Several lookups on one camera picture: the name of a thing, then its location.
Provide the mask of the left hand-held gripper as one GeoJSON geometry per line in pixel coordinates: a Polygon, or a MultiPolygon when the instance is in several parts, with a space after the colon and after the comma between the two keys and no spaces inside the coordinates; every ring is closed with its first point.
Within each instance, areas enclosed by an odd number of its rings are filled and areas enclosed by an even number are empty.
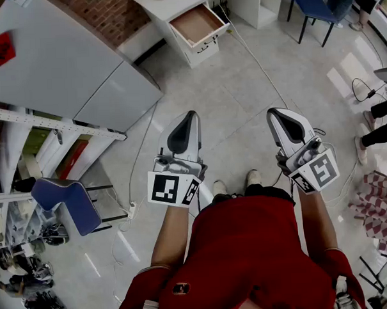
{"type": "Polygon", "coordinates": [[[203,182],[207,165],[202,148],[199,114],[188,111],[175,118],[159,137],[159,154],[148,172],[148,201],[189,208],[203,182]],[[198,158],[192,162],[185,159],[198,158]]]}

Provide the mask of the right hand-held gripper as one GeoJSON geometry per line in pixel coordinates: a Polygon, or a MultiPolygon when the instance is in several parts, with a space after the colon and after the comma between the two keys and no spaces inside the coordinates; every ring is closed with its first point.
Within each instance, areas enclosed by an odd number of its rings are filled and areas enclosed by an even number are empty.
{"type": "Polygon", "coordinates": [[[267,123],[278,148],[278,166],[303,193],[320,192],[340,176],[335,156],[309,121],[285,108],[270,108],[267,123]]]}

